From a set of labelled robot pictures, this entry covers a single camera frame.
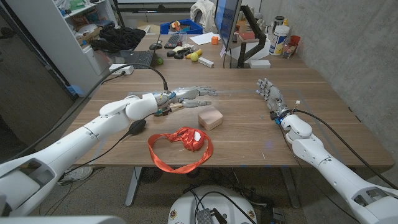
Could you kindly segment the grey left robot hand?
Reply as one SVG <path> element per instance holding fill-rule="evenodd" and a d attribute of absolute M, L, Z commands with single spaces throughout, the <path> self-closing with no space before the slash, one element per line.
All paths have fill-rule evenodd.
<path fill-rule="evenodd" d="M 217 92 L 208 86 L 178 87 L 174 90 L 156 93 L 154 96 L 158 112 L 155 115 L 168 115 L 172 111 L 171 105 L 173 104 L 180 104 L 184 108 L 211 105 L 210 101 L 196 100 L 196 97 L 205 95 L 218 96 Z"/>

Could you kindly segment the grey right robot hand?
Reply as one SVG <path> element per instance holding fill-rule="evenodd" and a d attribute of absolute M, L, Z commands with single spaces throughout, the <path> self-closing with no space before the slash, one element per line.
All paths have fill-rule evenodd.
<path fill-rule="evenodd" d="M 263 97 L 266 101 L 267 107 L 270 109 L 271 120 L 278 120 L 281 122 L 291 110 L 287 107 L 284 97 L 280 90 L 268 79 L 258 79 L 257 85 L 259 87 L 256 93 Z"/>

